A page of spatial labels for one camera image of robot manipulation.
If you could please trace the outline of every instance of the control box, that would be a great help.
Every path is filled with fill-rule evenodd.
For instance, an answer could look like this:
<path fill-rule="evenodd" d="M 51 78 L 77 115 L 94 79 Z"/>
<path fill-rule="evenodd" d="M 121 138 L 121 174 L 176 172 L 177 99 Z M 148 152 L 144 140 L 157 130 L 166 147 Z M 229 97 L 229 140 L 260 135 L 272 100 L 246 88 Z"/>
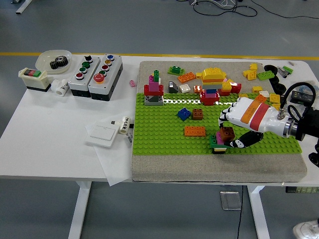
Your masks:
<path fill-rule="evenodd" d="M 121 56 L 106 54 L 89 84 L 92 99 L 109 101 L 122 71 Z"/>
<path fill-rule="evenodd" d="M 91 97 L 88 86 L 100 62 L 100 57 L 84 56 L 83 61 L 69 80 L 69 86 L 74 96 Z"/>
<path fill-rule="evenodd" d="M 40 72 L 24 68 L 19 71 L 18 76 L 22 78 L 28 89 L 47 92 L 50 89 L 50 82 L 47 77 L 47 71 Z"/>

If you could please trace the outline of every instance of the yellow floor line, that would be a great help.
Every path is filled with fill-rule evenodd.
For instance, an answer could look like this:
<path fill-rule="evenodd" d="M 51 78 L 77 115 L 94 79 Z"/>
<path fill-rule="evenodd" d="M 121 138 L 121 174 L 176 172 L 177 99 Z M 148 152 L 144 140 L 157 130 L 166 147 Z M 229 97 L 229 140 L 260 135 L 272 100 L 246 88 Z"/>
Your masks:
<path fill-rule="evenodd" d="M 41 52 L 0 52 L 0 56 L 39 56 Z M 103 55 L 105 53 L 73 53 L 76 55 Z M 223 58 L 223 59 L 272 59 L 272 60 L 298 60 L 319 61 L 316 56 L 247 56 L 247 55 L 179 55 L 179 54 L 121 54 L 121 56 L 154 56 L 154 57 L 189 57 L 189 58 Z"/>

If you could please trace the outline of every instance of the white bowl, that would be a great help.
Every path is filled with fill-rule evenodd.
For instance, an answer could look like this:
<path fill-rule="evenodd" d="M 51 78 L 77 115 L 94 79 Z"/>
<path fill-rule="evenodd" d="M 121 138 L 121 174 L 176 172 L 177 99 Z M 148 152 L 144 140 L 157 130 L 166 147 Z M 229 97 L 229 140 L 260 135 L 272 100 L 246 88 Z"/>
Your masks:
<path fill-rule="evenodd" d="M 66 56 L 68 59 L 68 64 L 63 67 L 58 67 L 57 69 L 52 69 L 50 66 L 50 62 L 54 61 L 56 57 L 58 56 Z M 39 55 L 35 67 L 39 71 L 47 71 L 48 74 L 60 74 L 65 72 L 67 69 L 69 69 L 71 64 L 72 54 L 69 51 L 66 50 L 50 50 L 45 51 L 41 55 Z"/>

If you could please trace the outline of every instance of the red stripe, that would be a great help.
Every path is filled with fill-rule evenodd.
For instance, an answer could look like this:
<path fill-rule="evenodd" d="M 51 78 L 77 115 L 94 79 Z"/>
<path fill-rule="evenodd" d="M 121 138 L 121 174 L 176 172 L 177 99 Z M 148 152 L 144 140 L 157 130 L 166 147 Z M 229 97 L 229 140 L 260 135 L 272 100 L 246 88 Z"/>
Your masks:
<path fill-rule="evenodd" d="M 264 104 L 264 103 L 260 104 L 253 119 L 250 122 L 250 128 L 252 128 L 255 131 L 258 131 L 260 122 L 264 118 L 268 108 L 269 106 L 267 104 Z"/>

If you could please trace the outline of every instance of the white table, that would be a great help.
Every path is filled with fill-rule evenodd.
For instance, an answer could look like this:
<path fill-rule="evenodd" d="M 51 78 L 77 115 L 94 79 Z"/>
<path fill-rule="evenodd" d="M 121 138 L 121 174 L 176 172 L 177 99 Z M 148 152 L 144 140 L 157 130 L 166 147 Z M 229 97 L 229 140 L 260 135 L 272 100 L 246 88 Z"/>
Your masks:
<path fill-rule="evenodd" d="M 69 70 L 54 77 L 56 79 L 72 77 L 81 58 L 82 56 L 73 55 Z M 27 90 L 0 138 L 1 178 L 77 181 L 80 191 L 69 238 L 80 238 L 91 181 L 107 181 L 94 148 L 85 143 L 87 135 L 85 126 L 101 119 L 134 111 L 136 88 L 130 87 L 129 80 L 137 80 L 140 62 L 251 61 L 264 65 L 288 66 L 288 61 L 279 60 L 130 56 L 123 56 L 122 59 L 124 70 L 109 102 L 75 97 L 70 91 L 64 97 L 59 97 L 51 90 L 46 93 Z M 282 79 L 279 75 L 281 83 L 290 86 L 301 80 L 318 82 L 307 63 L 302 61 L 294 63 L 295 70 L 292 75 L 287 79 Z M 265 185 L 319 186 L 319 168 L 308 160 L 308 154 L 314 151 L 316 141 L 316 138 L 306 136 L 304 141 L 300 142 L 308 172 L 298 183 L 278 182 L 263 185 L 230 183 L 248 185 L 258 238 L 269 238 L 259 190 Z M 110 150 L 116 150 L 116 146 L 112 146 Z M 129 167 L 131 158 L 127 157 L 125 161 L 126 167 Z"/>

